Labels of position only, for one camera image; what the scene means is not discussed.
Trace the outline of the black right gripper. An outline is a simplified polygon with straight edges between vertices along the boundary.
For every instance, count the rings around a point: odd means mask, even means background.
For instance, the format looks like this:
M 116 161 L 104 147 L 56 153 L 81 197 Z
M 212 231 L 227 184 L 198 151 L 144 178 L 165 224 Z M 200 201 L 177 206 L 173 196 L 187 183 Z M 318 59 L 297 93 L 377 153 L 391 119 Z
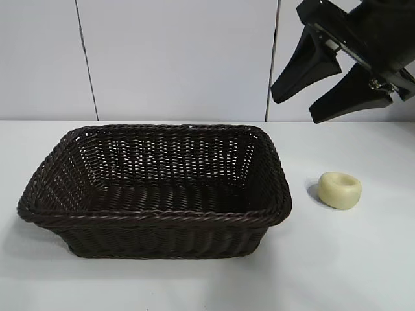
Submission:
M 345 12 L 331 1 L 302 1 L 303 29 L 296 49 L 270 90 L 281 104 L 342 69 L 337 50 L 355 62 L 346 76 L 309 107 L 314 123 L 392 104 L 391 93 L 414 97 L 414 2 L 361 1 Z M 332 41 L 337 47 L 327 45 Z

